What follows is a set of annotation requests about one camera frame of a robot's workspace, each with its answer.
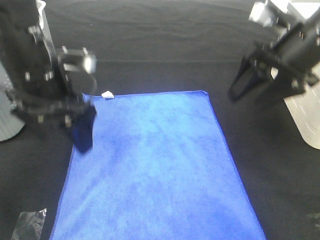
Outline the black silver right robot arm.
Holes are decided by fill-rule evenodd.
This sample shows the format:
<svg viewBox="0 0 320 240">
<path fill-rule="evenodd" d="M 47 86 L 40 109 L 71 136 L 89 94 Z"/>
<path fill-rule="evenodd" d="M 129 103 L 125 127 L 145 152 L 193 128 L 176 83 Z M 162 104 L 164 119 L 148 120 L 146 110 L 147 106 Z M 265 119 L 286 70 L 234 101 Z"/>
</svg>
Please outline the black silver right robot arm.
<svg viewBox="0 0 320 240">
<path fill-rule="evenodd" d="M 271 43 L 256 43 L 242 57 L 228 91 L 232 102 L 265 85 L 255 101 L 268 106 L 319 83 L 312 69 L 320 62 L 320 11 L 305 19 L 291 4 L 287 6 L 284 12 L 271 0 L 254 3 L 249 21 L 273 28 L 278 36 Z"/>
</svg>

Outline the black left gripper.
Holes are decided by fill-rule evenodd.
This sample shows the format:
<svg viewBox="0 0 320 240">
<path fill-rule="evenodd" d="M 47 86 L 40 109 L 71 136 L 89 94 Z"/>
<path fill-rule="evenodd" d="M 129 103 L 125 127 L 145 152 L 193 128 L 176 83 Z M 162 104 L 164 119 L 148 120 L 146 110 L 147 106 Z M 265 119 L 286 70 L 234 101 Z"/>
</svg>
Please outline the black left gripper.
<svg viewBox="0 0 320 240">
<path fill-rule="evenodd" d="M 9 98 L 16 102 L 13 111 L 25 121 L 55 121 L 63 128 L 70 128 L 69 136 L 80 153 L 93 147 L 93 125 L 96 109 L 90 101 L 83 100 L 72 87 L 70 73 L 78 73 L 94 80 L 97 58 L 92 51 L 61 50 L 53 59 L 52 70 L 36 82 L 31 89 L 10 90 Z"/>
</svg>

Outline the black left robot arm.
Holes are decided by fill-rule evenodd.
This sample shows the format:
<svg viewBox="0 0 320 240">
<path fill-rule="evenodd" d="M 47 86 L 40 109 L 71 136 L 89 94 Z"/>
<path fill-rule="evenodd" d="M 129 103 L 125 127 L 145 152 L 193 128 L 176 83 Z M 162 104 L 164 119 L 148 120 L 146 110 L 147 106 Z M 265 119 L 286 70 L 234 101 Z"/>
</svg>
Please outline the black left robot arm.
<svg viewBox="0 0 320 240">
<path fill-rule="evenodd" d="M 0 3 L 0 139 L 24 126 L 37 131 L 55 126 L 79 152 L 93 146 L 96 109 L 74 91 L 71 73 L 95 78 L 92 51 L 53 45 L 42 0 Z"/>
</svg>

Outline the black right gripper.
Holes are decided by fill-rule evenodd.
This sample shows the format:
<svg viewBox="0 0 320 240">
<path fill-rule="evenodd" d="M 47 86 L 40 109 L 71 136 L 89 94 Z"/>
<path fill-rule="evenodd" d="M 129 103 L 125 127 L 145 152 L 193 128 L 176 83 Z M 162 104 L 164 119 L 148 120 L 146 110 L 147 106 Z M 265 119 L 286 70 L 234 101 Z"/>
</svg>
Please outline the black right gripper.
<svg viewBox="0 0 320 240">
<path fill-rule="evenodd" d="M 320 62 L 320 47 L 316 44 L 277 52 L 272 47 L 258 44 L 248 57 L 243 57 L 228 97 L 239 101 L 253 89 L 264 85 L 258 99 L 284 99 L 301 95 L 306 86 L 313 87 L 320 78 L 312 68 Z"/>
</svg>

